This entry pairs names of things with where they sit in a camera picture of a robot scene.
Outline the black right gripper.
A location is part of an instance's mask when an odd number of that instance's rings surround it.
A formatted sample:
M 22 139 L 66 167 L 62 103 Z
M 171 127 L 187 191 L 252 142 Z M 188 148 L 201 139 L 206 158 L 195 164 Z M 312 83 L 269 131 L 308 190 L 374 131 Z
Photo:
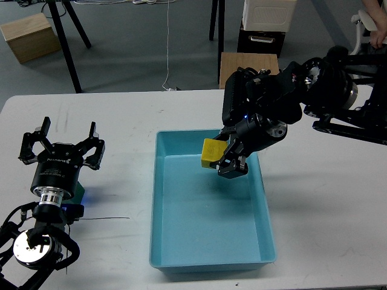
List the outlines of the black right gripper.
M 218 155 L 211 161 L 211 168 L 227 179 L 246 175 L 249 171 L 246 157 L 282 141 L 286 134 L 287 124 L 284 122 L 257 113 L 246 115 L 235 126 L 224 126 L 213 137 Z

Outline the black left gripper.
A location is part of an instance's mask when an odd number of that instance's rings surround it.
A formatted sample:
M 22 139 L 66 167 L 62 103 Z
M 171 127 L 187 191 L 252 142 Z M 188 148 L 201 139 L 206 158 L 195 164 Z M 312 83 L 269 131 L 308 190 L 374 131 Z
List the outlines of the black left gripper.
M 45 117 L 41 127 L 34 132 L 26 132 L 22 138 L 21 151 L 18 159 L 25 165 L 37 162 L 36 172 L 31 184 L 31 192 L 40 196 L 43 187 L 60 189 L 64 199 L 71 199 L 76 193 L 80 168 L 87 166 L 99 170 L 105 152 L 105 141 L 96 132 L 96 123 L 91 122 L 88 137 L 76 145 L 54 143 L 47 139 L 51 125 L 49 117 Z M 38 156 L 33 152 L 35 143 L 44 147 Z

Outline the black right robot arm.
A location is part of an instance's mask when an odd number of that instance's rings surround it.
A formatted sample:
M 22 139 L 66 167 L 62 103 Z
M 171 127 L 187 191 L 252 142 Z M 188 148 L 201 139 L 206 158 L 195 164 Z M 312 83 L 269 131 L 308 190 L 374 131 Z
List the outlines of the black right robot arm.
M 303 115 L 317 131 L 385 144 L 386 55 L 336 46 L 276 75 L 238 68 L 226 81 L 223 128 L 204 142 L 201 165 L 228 179 L 246 175 L 246 159 L 283 140 Z

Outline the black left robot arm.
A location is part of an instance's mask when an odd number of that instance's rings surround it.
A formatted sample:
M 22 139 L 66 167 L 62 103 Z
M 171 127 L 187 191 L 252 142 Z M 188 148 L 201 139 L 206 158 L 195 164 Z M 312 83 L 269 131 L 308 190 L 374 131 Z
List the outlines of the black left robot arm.
M 41 127 L 26 132 L 19 154 L 25 165 L 37 164 L 30 190 L 40 200 L 16 207 L 1 225 L 1 245 L 11 242 L 1 253 L 1 265 L 14 257 L 34 271 L 19 289 L 39 289 L 53 271 L 67 268 L 79 258 L 80 248 L 65 227 L 84 215 L 81 168 L 99 170 L 105 151 L 95 122 L 88 137 L 77 144 L 50 143 L 50 124 L 45 117 Z

